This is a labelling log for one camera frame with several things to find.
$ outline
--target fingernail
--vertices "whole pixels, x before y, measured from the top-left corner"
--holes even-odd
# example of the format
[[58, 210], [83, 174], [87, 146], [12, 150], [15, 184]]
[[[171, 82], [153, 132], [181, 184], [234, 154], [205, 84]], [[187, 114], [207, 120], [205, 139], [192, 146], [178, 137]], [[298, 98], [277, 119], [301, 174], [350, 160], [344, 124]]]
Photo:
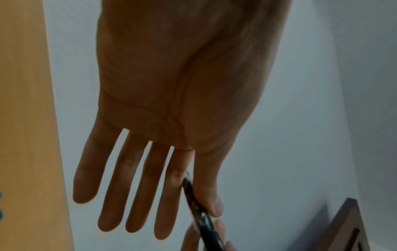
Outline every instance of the fingernail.
[[217, 217], [223, 214], [223, 203], [219, 197], [216, 199], [215, 202], [215, 213]]

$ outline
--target palm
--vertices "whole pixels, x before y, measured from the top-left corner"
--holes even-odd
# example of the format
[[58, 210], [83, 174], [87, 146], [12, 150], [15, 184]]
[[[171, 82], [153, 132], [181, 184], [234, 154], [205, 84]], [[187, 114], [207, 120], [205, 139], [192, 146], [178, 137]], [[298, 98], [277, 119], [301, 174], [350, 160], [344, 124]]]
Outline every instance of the palm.
[[[246, 29], [252, 24], [249, 17], [241, 6], [223, 0], [103, 1], [97, 33], [99, 111], [74, 182], [75, 201], [91, 200], [117, 137], [123, 128], [129, 130], [99, 219], [102, 230], [121, 222], [148, 141], [153, 144], [127, 231], [144, 225], [170, 146], [175, 150], [166, 171], [156, 236], [166, 238], [173, 228], [182, 179], [194, 151], [194, 180], [199, 184], [195, 194], [212, 215], [220, 216], [216, 176], [262, 93], [280, 30], [269, 29], [258, 37], [255, 29]], [[281, 27], [283, 18], [276, 18]], [[268, 36], [268, 47], [263, 36]]]

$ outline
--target white wall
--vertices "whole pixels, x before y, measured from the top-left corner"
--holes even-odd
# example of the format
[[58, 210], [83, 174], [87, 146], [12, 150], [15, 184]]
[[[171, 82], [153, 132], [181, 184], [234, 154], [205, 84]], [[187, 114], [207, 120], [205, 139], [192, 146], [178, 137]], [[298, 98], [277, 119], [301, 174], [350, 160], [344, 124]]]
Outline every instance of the white wall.
[[397, 250], [397, 1], [330, 13], [368, 236]]
[[[190, 224], [184, 199], [175, 229], [165, 241], [156, 241], [153, 235], [159, 194], [140, 232], [128, 234], [121, 225], [101, 233], [96, 227], [125, 133], [108, 161], [98, 196], [86, 205], [72, 202], [73, 175], [97, 110], [94, 36], [99, 5], [99, 0], [94, 4], [45, 1], [75, 247], [77, 251], [178, 250]], [[359, 196], [325, 9], [312, 0], [295, 0], [263, 98], [220, 173], [227, 237], [240, 250], [307, 250], [345, 198]]]

